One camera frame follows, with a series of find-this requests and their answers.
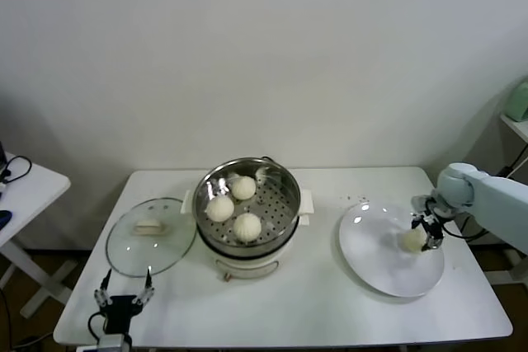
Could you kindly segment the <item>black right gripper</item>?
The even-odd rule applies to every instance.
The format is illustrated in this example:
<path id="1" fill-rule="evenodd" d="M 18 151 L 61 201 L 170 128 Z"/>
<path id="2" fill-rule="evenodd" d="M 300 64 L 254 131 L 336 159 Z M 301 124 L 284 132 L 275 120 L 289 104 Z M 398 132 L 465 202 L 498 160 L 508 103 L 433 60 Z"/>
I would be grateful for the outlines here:
<path id="1" fill-rule="evenodd" d="M 420 248 L 420 252 L 434 251 L 441 248 L 444 234 L 441 223 L 432 214 L 413 214 L 411 221 L 411 229 L 422 227 L 426 233 L 426 240 L 424 245 Z"/>

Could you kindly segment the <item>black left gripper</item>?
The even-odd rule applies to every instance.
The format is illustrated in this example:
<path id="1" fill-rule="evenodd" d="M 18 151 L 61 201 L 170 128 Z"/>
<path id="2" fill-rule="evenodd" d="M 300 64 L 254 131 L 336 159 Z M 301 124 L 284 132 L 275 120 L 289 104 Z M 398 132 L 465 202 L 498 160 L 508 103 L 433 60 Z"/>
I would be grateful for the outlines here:
<path id="1" fill-rule="evenodd" d="M 147 269 L 144 289 L 134 295 L 120 295 L 110 298 L 107 288 L 112 270 L 109 269 L 98 289 L 94 291 L 97 306 L 105 318 L 103 331 L 105 334 L 128 334 L 132 318 L 139 314 L 139 305 L 145 306 L 154 294 L 150 268 Z"/>

